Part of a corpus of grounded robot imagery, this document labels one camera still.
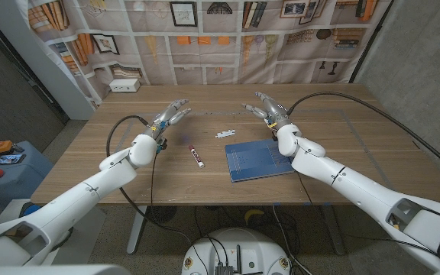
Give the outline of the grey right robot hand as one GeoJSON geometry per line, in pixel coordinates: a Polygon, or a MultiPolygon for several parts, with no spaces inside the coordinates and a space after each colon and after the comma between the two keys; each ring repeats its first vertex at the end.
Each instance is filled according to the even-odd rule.
{"type": "Polygon", "coordinates": [[[242,103],[242,107],[265,121],[268,128],[276,134],[283,126],[291,124],[286,108],[275,99],[262,92],[255,92],[263,103],[263,108],[242,103]]]}

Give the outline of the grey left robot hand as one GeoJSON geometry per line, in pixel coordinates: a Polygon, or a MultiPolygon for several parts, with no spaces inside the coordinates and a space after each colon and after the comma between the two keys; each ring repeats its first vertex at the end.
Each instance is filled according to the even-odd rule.
{"type": "Polygon", "coordinates": [[[147,128],[144,134],[157,141],[162,137],[167,127],[178,124],[183,117],[191,112],[190,108],[180,110],[188,102],[188,99],[177,99],[171,102],[162,112],[154,117],[152,125],[147,128]]]}

